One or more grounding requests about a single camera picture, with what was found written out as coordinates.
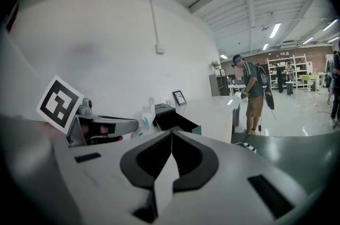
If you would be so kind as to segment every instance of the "brown shorts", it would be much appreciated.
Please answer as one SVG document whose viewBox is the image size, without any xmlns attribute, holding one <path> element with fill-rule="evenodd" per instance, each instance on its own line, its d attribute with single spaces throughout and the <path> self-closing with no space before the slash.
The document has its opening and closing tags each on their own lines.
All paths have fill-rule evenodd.
<svg viewBox="0 0 340 225">
<path fill-rule="evenodd" d="M 264 104 L 264 97 L 249 97 L 248 107 L 246 108 L 246 116 L 261 117 L 262 106 Z"/>
</svg>

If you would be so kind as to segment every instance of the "shiny floor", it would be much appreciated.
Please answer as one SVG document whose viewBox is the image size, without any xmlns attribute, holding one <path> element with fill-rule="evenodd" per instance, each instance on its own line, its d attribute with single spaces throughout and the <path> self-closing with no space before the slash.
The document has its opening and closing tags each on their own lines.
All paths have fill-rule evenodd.
<svg viewBox="0 0 340 225">
<path fill-rule="evenodd" d="M 328 89 L 307 92 L 307 88 L 293 90 L 294 96 L 287 96 L 286 89 L 280 94 L 273 90 L 275 109 L 273 113 L 266 102 L 262 113 L 262 131 L 264 136 L 314 136 L 340 131 L 340 123 L 333 129 L 330 126 L 331 108 L 326 103 Z M 246 129 L 247 102 L 241 102 L 240 125 L 236 132 Z"/>
</svg>

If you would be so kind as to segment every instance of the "qr code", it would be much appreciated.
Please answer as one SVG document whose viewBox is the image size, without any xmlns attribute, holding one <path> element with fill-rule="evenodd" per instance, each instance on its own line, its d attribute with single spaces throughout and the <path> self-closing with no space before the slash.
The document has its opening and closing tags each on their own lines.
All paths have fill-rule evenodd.
<svg viewBox="0 0 340 225">
<path fill-rule="evenodd" d="M 56 129 L 67 134 L 83 98 L 80 92 L 55 76 L 39 101 L 37 113 Z"/>
</svg>

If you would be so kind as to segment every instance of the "potted plant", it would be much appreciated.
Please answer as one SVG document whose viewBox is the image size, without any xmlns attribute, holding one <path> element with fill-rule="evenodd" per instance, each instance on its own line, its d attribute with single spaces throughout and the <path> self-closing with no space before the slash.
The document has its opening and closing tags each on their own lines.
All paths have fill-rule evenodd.
<svg viewBox="0 0 340 225">
<path fill-rule="evenodd" d="M 214 74 L 216 73 L 216 70 L 218 70 L 220 64 L 218 63 L 218 61 L 212 61 L 211 62 L 211 67 L 214 69 Z"/>
</svg>

